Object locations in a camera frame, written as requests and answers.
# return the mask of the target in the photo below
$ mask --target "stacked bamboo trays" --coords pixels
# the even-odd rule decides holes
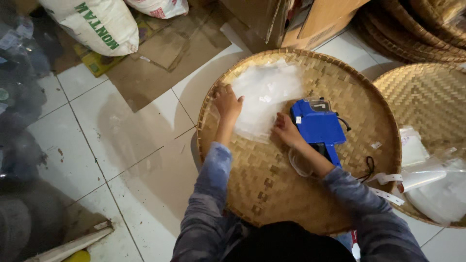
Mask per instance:
[[[398,126],[411,125],[429,151],[455,147],[455,156],[466,159],[466,70],[454,65],[419,63],[393,69],[373,84],[380,90]],[[439,225],[419,212],[407,199],[403,213]],[[466,217],[450,225],[466,228]]]
[[[404,63],[466,62],[466,0],[379,0],[359,9],[361,38]]]
[[[212,97],[216,86],[231,83],[249,66],[279,59],[302,69],[303,94],[329,100],[332,110],[346,119],[352,130],[347,142],[336,150],[343,169],[355,177],[367,174],[366,156],[372,156],[375,173],[398,173],[401,140],[395,118],[381,93],[362,74],[328,55],[282,48],[255,54],[235,64],[209,90],[198,120],[198,148],[204,160],[218,126]],[[282,112],[288,114],[289,101]],[[371,145],[380,142],[381,147]],[[227,207],[242,219],[261,226],[277,221],[296,221],[316,234],[334,235],[351,229],[347,210],[321,184],[299,176],[288,160],[286,145],[279,141],[262,144],[233,135],[229,149],[233,155],[228,182]],[[390,192],[393,182],[371,186]]]

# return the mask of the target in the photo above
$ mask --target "sleeve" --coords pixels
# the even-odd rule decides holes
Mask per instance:
[[[172,261],[215,261],[223,254],[225,222],[222,211],[231,162],[230,150],[212,142],[181,221]]]
[[[428,261],[408,224],[351,173],[337,167],[323,181],[351,211],[362,262]]]

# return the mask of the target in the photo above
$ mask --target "yellow object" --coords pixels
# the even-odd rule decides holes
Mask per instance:
[[[90,254],[87,251],[79,250],[78,252],[72,254],[69,258],[63,260],[62,262],[89,262]]]

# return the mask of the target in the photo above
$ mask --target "white tag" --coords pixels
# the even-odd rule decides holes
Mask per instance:
[[[147,62],[150,62],[151,60],[145,56],[140,56],[139,58],[141,58],[142,60],[146,60]]]
[[[8,30],[8,33],[0,39],[0,48],[3,50],[7,50],[17,41],[18,36],[13,30],[10,29]]]
[[[402,204],[404,204],[404,200],[403,199],[400,199],[392,194],[389,194],[385,191],[382,191],[382,190],[378,190],[378,189],[375,189],[373,187],[369,187],[369,190],[371,190],[374,194],[376,194],[377,196],[381,197],[381,198],[385,198],[387,199],[388,201],[396,204],[396,205],[399,205],[401,206]]]
[[[372,146],[373,149],[377,149],[377,148],[379,148],[379,147],[382,146],[382,143],[380,143],[380,142],[377,141],[376,143],[371,144],[370,146]]]
[[[378,173],[371,179],[367,180],[367,182],[370,182],[376,179],[381,185],[386,185],[390,181],[403,181],[403,177],[400,174],[387,175],[385,173]]]
[[[263,97],[259,97],[259,100],[261,100],[262,102],[268,103],[268,102],[272,101],[272,98],[269,97],[269,96],[263,96]]]
[[[21,24],[18,26],[16,29],[16,33],[18,33],[22,37],[26,37],[28,39],[32,38],[32,33],[34,32],[34,27],[32,26],[25,26],[24,24]]]

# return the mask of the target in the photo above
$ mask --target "floor tile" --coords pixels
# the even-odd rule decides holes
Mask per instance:
[[[78,200],[104,183],[69,105],[27,129],[48,156],[47,163],[38,167],[39,176],[63,194]]]
[[[108,80],[71,106],[107,180],[194,126],[172,90],[133,113]]]
[[[367,53],[378,63],[385,71],[390,71],[400,66],[404,66],[405,64],[386,56],[383,56],[379,52],[375,51],[371,47],[369,47],[359,36],[359,34],[352,28],[348,30],[348,33],[351,37],[364,49]]]
[[[114,232],[87,248],[91,261],[141,262],[141,256],[107,185],[103,185],[66,210],[65,241],[87,234],[93,226],[110,220]]]
[[[198,176],[195,128],[109,182],[145,261],[169,261]]]
[[[430,262],[463,262],[466,257],[466,229],[445,228],[423,247]]]
[[[435,234],[442,230],[442,227],[434,226],[431,224],[427,224],[416,220],[410,216],[407,216],[400,211],[394,209],[393,212],[401,217],[406,223],[408,223],[409,228],[411,229],[411,233],[414,235],[418,244],[420,246],[424,245],[429,239],[431,239]]]
[[[202,102],[212,84],[235,63],[252,54],[228,24],[222,26],[220,30],[231,41],[231,46],[172,88],[195,124],[198,121]]]
[[[369,80],[374,80],[385,71],[382,67],[351,37],[348,31],[321,46],[317,53],[331,55],[354,67]]]
[[[44,89],[43,91],[47,97],[47,102],[42,106],[42,114],[40,117],[43,117],[44,115],[68,103],[65,93],[53,73],[39,79],[37,83]]]
[[[72,67],[57,77],[70,101],[108,79],[105,74],[96,78],[84,64]]]

